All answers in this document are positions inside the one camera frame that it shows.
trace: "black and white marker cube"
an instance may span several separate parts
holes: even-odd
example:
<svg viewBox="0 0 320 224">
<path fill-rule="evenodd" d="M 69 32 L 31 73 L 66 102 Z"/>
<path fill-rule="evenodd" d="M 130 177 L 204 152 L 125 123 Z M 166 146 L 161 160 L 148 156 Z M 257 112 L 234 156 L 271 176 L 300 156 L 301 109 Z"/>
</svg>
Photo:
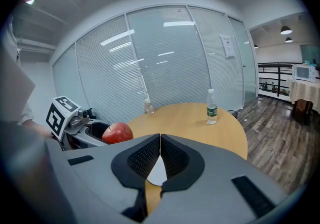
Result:
<svg viewBox="0 0 320 224">
<path fill-rule="evenodd" d="M 61 141 L 64 129 L 71 118 L 78 115 L 80 106 L 68 99 L 66 96 L 59 96 L 52 99 L 46 123 L 50 126 L 53 134 Z"/>
</svg>

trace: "red apple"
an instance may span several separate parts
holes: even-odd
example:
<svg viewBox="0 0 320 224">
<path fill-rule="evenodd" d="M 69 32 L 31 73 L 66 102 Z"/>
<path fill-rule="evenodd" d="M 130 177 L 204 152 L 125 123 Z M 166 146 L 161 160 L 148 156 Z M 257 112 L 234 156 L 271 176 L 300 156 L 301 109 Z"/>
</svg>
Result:
<svg viewBox="0 0 320 224">
<path fill-rule="evenodd" d="M 102 140 L 109 143 L 128 141 L 134 138 L 131 128 L 125 123 L 114 123 L 110 125 L 102 135 Z"/>
</svg>

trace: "round wooden table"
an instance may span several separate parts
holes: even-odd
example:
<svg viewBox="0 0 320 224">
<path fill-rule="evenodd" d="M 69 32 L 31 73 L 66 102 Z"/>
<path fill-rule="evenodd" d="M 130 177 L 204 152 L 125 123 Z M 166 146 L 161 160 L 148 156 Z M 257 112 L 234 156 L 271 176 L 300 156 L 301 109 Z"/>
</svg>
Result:
<svg viewBox="0 0 320 224">
<path fill-rule="evenodd" d="M 248 143 L 242 125 L 229 112 L 218 108 L 217 123 L 207 124 L 207 105 L 204 103 L 180 103 L 156 109 L 144 114 L 128 125 L 135 138 L 148 134 L 169 134 L 232 151 L 247 159 Z M 157 206 L 161 187 L 145 183 L 148 213 Z"/>
</svg>

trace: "black lampshade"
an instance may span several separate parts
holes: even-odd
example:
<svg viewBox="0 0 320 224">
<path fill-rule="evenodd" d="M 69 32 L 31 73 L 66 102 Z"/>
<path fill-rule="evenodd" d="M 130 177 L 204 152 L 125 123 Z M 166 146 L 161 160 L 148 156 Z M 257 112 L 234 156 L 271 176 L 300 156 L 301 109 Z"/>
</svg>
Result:
<svg viewBox="0 0 320 224">
<path fill-rule="evenodd" d="M 286 38 L 285 40 L 286 40 L 286 43 L 293 42 L 293 40 L 290 37 Z"/>
<path fill-rule="evenodd" d="M 288 26 L 282 26 L 281 27 L 281 34 L 289 34 L 292 33 L 292 30 Z"/>
</svg>

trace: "person's hand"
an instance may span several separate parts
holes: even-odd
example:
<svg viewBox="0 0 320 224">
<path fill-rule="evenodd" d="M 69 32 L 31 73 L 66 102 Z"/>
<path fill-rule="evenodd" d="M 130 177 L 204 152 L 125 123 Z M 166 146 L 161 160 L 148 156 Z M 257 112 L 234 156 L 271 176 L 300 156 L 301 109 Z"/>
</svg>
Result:
<svg viewBox="0 0 320 224">
<path fill-rule="evenodd" d="M 46 126 L 39 125 L 32 120 L 26 120 L 22 125 L 36 131 L 43 138 L 52 138 L 51 130 Z"/>
</svg>

